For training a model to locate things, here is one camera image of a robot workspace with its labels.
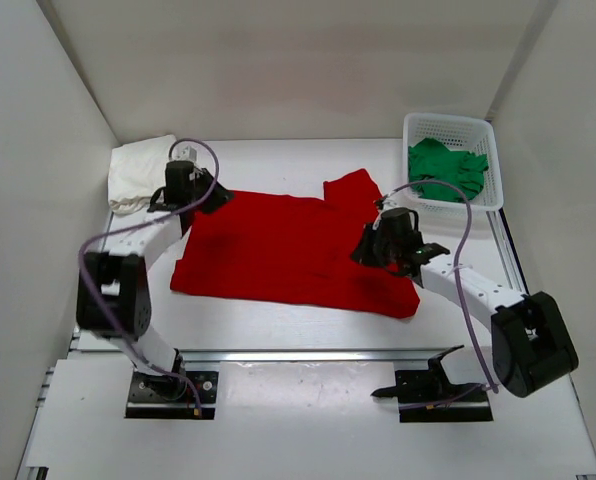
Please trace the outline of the white t shirt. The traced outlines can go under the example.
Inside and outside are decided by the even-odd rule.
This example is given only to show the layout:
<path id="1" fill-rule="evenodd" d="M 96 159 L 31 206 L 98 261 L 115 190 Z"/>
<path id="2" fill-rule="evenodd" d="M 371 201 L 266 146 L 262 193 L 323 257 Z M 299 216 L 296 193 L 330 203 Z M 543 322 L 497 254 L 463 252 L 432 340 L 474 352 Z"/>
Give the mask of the white t shirt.
<path id="1" fill-rule="evenodd" d="M 175 141 L 169 134 L 112 150 L 107 190 L 114 214 L 133 214 L 149 204 L 153 193 L 165 184 L 168 152 Z"/>

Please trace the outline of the red t shirt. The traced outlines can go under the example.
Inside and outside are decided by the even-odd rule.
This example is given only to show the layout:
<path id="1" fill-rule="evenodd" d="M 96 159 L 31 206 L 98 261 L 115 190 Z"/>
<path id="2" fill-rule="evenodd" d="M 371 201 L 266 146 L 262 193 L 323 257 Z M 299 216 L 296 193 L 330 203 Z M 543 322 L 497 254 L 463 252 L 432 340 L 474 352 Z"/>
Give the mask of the red t shirt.
<path id="1" fill-rule="evenodd" d="M 322 198 L 238 191 L 196 214 L 172 291 L 406 319 L 420 299 L 407 278 L 359 265 L 351 254 L 376 217 L 378 185 L 364 169 L 323 184 Z"/>

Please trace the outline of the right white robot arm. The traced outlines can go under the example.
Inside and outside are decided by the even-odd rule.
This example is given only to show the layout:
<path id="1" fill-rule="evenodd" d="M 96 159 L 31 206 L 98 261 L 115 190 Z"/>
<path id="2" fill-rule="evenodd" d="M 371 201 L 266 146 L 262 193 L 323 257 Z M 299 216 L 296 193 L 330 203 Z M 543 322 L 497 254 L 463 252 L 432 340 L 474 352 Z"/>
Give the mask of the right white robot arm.
<path id="1" fill-rule="evenodd" d="M 364 225 L 351 259 L 408 278 L 458 306 L 471 336 L 477 320 L 491 336 L 490 361 L 472 340 L 484 373 L 525 398 L 577 370 L 579 357 L 554 297 L 505 288 L 461 261 L 472 223 L 473 214 L 467 213 L 459 243 L 449 250 L 424 241 L 417 212 L 384 209 Z"/>

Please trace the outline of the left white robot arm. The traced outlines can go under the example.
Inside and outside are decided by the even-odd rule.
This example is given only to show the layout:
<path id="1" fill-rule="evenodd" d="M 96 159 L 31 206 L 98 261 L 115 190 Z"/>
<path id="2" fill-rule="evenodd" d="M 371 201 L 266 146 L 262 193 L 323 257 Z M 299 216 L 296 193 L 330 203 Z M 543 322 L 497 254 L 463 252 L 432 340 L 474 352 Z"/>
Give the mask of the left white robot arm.
<path id="1" fill-rule="evenodd" d="M 190 229 L 192 213 L 211 214 L 234 198 L 217 177 L 194 161 L 168 162 L 165 185 L 140 221 L 87 241 L 79 252 L 78 327 L 119 348 L 166 400 L 184 395 L 188 377 L 178 350 L 151 326 L 148 272 Z"/>

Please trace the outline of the green t shirt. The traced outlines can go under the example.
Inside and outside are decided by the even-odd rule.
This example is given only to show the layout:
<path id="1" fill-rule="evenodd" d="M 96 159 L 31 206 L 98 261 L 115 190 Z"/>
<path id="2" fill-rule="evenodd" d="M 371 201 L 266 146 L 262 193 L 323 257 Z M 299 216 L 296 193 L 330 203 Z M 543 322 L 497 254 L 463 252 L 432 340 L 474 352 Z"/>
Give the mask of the green t shirt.
<path id="1" fill-rule="evenodd" d="M 410 182 L 437 180 L 460 189 L 471 201 L 484 189 L 487 156 L 467 150 L 449 150 L 433 138 L 425 138 L 408 148 Z"/>

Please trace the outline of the white plastic basket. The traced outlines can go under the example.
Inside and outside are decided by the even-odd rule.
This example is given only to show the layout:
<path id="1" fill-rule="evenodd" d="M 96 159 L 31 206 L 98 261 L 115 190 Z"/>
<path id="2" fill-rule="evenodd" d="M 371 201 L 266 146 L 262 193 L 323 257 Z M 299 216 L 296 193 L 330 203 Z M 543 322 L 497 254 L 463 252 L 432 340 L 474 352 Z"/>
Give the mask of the white plastic basket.
<path id="1" fill-rule="evenodd" d="M 493 127 L 485 120 L 439 113 L 409 113 L 404 117 L 402 133 L 403 182 L 409 181 L 409 148 L 432 138 L 450 151 L 468 151 L 485 155 L 483 190 L 471 201 L 475 214 L 496 212 L 503 207 L 504 193 Z"/>

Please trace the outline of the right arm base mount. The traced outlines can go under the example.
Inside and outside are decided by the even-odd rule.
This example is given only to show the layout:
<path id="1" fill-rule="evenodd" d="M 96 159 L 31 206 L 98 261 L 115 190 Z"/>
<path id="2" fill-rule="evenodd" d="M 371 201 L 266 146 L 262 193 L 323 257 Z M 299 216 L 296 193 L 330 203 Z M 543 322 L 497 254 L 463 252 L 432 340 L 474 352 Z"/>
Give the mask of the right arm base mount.
<path id="1" fill-rule="evenodd" d="M 469 423 L 494 420 L 485 387 L 455 384 L 442 365 L 446 356 L 463 345 L 446 349 L 427 360 L 424 370 L 396 370 L 395 384 L 374 390 L 377 400 L 395 398 L 400 423 Z"/>

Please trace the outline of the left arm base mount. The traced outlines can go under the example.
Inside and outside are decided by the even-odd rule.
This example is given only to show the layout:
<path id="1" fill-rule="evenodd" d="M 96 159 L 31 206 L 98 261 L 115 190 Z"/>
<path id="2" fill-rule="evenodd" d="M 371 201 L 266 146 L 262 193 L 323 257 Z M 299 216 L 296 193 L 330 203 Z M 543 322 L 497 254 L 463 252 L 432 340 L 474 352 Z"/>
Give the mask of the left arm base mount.
<path id="1" fill-rule="evenodd" d="M 154 377 L 139 371 L 132 373 L 125 417 L 149 420 L 213 420 L 219 386 L 219 371 L 189 370 L 180 366 L 198 392 L 200 407 L 187 382 L 169 376 Z"/>

